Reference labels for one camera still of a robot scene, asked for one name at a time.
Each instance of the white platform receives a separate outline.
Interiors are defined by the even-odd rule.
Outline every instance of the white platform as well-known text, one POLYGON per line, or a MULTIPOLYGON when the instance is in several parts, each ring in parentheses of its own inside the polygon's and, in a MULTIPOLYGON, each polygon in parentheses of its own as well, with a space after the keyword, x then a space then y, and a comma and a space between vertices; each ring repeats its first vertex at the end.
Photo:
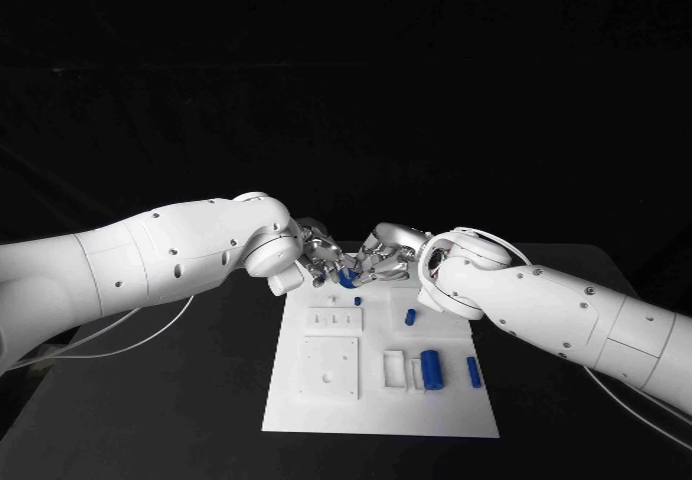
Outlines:
POLYGON ((419 304, 416 272, 411 280, 372 282, 354 290, 329 281, 316 289, 310 283, 306 281, 286 300, 263 430, 498 438, 486 388, 473 388, 469 376, 466 358, 476 356, 469 322, 419 304), (336 297, 335 305, 329 304, 331 296, 336 297), (352 308, 357 296, 362 298, 361 332, 308 328, 309 308, 352 308), (408 308, 419 312, 414 327, 404 324, 408 308), (331 396, 300 393, 306 377, 323 375, 306 371, 315 363, 306 367, 305 341, 326 336, 358 338, 358 398, 351 393, 331 396), (385 350, 404 351, 406 394, 384 389, 385 350), (424 350, 440 353, 445 389, 416 394, 408 366, 410 359, 420 358, 424 350))

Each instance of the black tabletop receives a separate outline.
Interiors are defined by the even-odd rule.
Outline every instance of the black tabletop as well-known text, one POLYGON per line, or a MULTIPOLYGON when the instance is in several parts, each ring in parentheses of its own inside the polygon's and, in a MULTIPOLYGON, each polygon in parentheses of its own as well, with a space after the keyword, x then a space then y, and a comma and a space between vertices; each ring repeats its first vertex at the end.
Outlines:
MULTIPOLYGON (((519 247, 534 263, 635 294, 599 248, 519 247)), ((135 343, 182 305, 143 310, 84 353, 135 343)), ((633 419, 581 367, 488 320, 473 329, 501 439, 263 432, 283 307, 266 281, 234 272, 145 346, 114 357, 60 361, 0 444, 2 478, 692 476, 692 454, 633 419)))

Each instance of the blue object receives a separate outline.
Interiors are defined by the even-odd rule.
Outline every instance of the blue object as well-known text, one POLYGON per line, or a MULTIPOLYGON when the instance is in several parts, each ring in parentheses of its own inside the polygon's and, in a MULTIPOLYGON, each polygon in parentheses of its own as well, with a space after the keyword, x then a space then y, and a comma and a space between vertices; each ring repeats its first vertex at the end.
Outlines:
POLYGON ((414 322, 416 322, 416 310, 410 308, 407 312, 407 325, 411 326, 414 322))
POLYGON ((440 355, 436 350, 426 350, 421 353, 421 370, 426 390, 442 390, 445 388, 443 371, 440 369, 440 355))
POLYGON ((481 388, 481 373, 479 373, 479 364, 476 363, 475 357, 468 357, 466 364, 469 365, 469 374, 472 375, 472 385, 473 388, 481 388))
POLYGON ((346 278, 346 275, 344 272, 339 270, 339 283, 342 284, 342 287, 345 288, 357 288, 351 281, 358 277, 358 274, 354 270, 349 269, 349 277, 346 278))

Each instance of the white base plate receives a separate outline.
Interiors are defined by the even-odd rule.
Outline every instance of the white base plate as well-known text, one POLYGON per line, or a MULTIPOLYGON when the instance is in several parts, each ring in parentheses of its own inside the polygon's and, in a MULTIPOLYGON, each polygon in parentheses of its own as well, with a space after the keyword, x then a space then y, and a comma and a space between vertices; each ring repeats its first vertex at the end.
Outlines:
MULTIPOLYGON (((486 387, 472 387, 466 357, 476 356, 476 349, 470 334, 449 337, 449 332, 443 336, 434 331, 414 336, 395 333, 390 296, 393 289, 408 287, 406 290, 413 297, 407 301, 407 309, 411 308, 408 303, 417 305, 421 319, 429 312, 433 313, 416 302, 416 287, 420 288, 420 283, 416 271, 411 274, 410 280, 375 281, 354 290, 335 285, 329 280, 325 286, 316 289, 312 282, 306 281, 303 286, 289 293, 264 413, 264 431, 499 437, 486 387), (329 303, 331 296, 336 297, 335 305, 329 303), (318 333, 306 329, 308 309, 354 307, 357 296, 362 298, 364 330, 358 334, 351 333, 349 337, 359 338, 358 400, 305 396, 299 391, 302 342, 318 333), (393 395, 383 388, 385 350, 404 351, 407 366, 410 359, 420 358, 424 350, 437 350, 445 389, 419 395, 393 395)), ((455 323, 452 328, 457 328, 459 321, 465 324, 463 327, 469 328, 468 320, 453 316, 449 316, 446 325, 455 323)), ((319 335, 332 336, 332 333, 325 329, 319 335)), ((408 393, 413 393, 411 369, 406 370, 408 393)))

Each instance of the black table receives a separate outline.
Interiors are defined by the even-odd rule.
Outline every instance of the black table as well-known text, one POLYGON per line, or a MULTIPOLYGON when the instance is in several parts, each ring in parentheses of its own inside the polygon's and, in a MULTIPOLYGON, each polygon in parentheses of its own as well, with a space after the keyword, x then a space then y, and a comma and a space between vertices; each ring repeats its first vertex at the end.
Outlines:
MULTIPOLYGON (((635 294, 599 248, 519 247, 534 263, 635 294)), ((140 312, 86 353, 145 338, 182 305, 140 312)), ((283 306, 266 281, 238 271, 143 347, 60 361, 2 442, 2 478, 692 476, 692 454, 633 419, 581 367, 488 320, 473 328, 499 440, 263 432, 283 306)), ((83 327, 81 336, 107 321, 83 327)))

